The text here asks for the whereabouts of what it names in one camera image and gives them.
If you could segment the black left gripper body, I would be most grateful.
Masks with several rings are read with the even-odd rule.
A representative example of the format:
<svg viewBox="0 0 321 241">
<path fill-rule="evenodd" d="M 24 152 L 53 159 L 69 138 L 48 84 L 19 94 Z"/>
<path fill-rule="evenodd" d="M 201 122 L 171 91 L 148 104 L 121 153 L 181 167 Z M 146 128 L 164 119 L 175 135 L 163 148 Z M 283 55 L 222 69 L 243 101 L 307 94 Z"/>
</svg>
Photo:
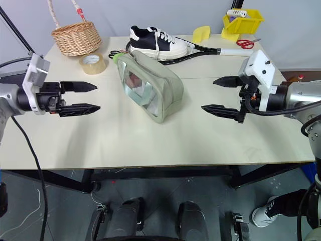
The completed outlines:
<svg viewBox="0 0 321 241">
<path fill-rule="evenodd" d="M 65 100 L 62 99 L 64 93 L 60 82 L 45 82 L 37 93 L 40 109 L 49 113 L 59 113 L 66 105 Z"/>
</svg>

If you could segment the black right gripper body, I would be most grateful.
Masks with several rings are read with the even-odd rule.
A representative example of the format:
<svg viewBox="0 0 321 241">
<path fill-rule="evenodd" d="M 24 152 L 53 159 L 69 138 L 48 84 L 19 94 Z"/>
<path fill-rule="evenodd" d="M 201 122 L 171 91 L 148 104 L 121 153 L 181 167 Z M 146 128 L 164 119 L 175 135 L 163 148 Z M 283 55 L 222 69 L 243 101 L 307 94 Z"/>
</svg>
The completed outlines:
<svg viewBox="0 0 321 241">
<path fill-rule="evenodd" d="M 241 89 L 239 92 L 239 97 L 241 98 L 241 108 L 246 107 L 246 102 L 254 104 L 254 107 L 257 107 L 257 105 L 259 105 L 259 101 L 256 99 L 256 95 L 259 95 L 260 98 L 258 90 L 260 82 L 255 76 L 241 76 L 239 78 L 242 81 Z"/>
</svg>

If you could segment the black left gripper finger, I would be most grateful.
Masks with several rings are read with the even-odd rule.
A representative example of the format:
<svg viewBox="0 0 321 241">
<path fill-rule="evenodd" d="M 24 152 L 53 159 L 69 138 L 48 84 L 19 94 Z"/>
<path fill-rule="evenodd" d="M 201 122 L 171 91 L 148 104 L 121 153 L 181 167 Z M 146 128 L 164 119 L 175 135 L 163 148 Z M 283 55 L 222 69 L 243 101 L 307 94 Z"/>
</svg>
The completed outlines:
<svg viewBox="0 0 321 241">
<path fill-rule="evenodd" d="M 100 110 L 100 106 L 80 103 L 61 107 L 59 110 L 60 117 L 88 115 Z"/>
<path fill-rule="evenodd" d="M 97 89 L 97 86 L 84 81 L 61 81 L 62 92 L 85 93 Z"/>
</svg>

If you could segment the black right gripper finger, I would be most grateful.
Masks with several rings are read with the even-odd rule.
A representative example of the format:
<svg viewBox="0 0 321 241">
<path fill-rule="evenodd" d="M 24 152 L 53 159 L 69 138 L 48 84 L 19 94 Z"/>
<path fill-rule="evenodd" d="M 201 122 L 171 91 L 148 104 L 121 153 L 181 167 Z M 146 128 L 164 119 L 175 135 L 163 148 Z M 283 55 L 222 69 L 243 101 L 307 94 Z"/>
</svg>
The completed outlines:
<svg viewBox="0 0 321 241">
<path fill-rule="evenodd" d="M 242 80 L 238 76 L 224 76 L 213 81 L 214 85 L 236 88 L 242 86 Z"/>
<path fill-rule="evenodd" d="M 246 107 L 244 105 L 241 105 L 240 110 L 237 110 L 234 108 L 227 108 L 227 107 L 224 107 L 223 105 L 216 105 L 216 104 L 203 105 L 201 106 L 201 108 L 207 113 L 210 113 L 217 117 L 233 119 L 241 124 L 244 123 L 245 116 L 246 116 Z"/>
</svg>

